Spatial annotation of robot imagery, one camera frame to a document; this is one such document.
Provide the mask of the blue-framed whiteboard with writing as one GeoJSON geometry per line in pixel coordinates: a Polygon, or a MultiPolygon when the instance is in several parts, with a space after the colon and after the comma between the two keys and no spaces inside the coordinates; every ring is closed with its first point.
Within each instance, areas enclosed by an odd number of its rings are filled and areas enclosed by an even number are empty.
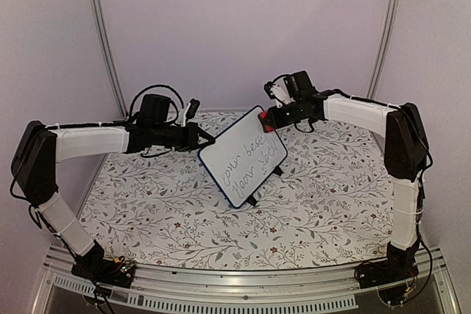
{"type": "Polygon", "coordinates": [[[250,196],[284,162],[288,149],[275,132],[265,133],[255,106],[216,136],[216,142],[198,151],[198,158],[234,208],[250,196]]]}

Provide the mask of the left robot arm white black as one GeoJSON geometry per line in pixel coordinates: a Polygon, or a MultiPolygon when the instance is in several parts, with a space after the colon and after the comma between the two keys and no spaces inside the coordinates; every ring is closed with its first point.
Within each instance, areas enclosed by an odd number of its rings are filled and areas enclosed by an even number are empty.
{"type": "Polygon", "coordinates": [[[110,272],[105,251],[77,217],[69,193],[72,166],[85,167],[109,154],[137,154],[162,147],[186,152],[215,142],[193,118],[199,101],[176,104],[168,96],[146,94],[136,112],[109,122],[47,125],[30,121],[11,162],[12,197],[26,201],[38,226],[47,225],[94,280],[110,272]]]}

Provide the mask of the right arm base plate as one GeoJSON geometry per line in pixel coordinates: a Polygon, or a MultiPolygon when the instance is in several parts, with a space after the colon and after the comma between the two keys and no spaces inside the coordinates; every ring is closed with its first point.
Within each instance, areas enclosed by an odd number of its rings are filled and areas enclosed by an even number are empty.
{"type": "Polygon", "coordinates": [[[410,279],[407,288],[413,288],[418,283],[419,269],[415,256],[388,256],[385,260],[372,262],[364,261],[355,267],[354,277],[360,288],[372,288],[393,282],[410,279]]]}

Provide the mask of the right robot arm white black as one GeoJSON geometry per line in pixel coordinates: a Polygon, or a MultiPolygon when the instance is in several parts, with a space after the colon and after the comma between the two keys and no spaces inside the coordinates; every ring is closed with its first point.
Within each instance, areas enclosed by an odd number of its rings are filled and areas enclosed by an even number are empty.
{"type": "Polygon", "coordinates": [[[265,132],[307,121],[335,121],[366,129],[384,139],[383,163],[392,178],[394,223],[380,275],[397,281],[414,262],[419,248],[423,174],[431,167],[425,128],[413,103],[386,104],[339,89],[318,91],[306,71],[282,74],[263,89],[275,105],[259,115],[265,132]]]}

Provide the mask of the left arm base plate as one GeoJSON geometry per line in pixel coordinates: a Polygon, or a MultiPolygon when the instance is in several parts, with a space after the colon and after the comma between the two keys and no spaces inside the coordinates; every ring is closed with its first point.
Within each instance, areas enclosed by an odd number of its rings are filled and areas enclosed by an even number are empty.
{"type": "Polygon", "coordinates": [[[118,257],[114,260],[95,257],[78,257],[71,273],[93,283],[112,285],[120,288],[131,288],[135,276],[134,260],[118,257]]]}

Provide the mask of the red whiteboard eraser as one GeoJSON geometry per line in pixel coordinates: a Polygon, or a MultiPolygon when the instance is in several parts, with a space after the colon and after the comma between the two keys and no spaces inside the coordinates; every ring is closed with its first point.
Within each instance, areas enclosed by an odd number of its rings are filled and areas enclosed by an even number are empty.
{"type": "Polygon", "coordinates": [[[263,131],[265,133],[270,133],[275,131],[274,123],[270,118],[270,114],[268,111],[263,111],[258,114],[258,119],[262,125],[263,131]]]}

